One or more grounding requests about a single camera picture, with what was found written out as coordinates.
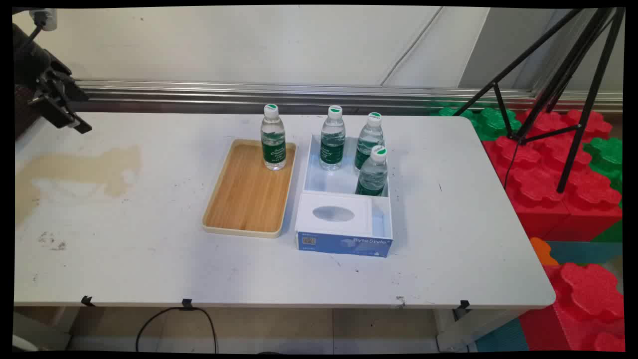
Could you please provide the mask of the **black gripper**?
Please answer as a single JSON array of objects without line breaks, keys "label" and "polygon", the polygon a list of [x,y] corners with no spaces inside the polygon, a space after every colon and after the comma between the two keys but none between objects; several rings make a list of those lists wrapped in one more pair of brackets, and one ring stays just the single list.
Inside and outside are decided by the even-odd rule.
[{"label": "black gripper", "polygon": [[67,127],[80,134],[93,129],[64,102],[86,102],[90,99],[71,77],[70,68],[40,47],[16,23],[13,24],[13,58],[14,83],[29,89],[34,95],[29,100],[30,109],[38,112],[57,129]]}]

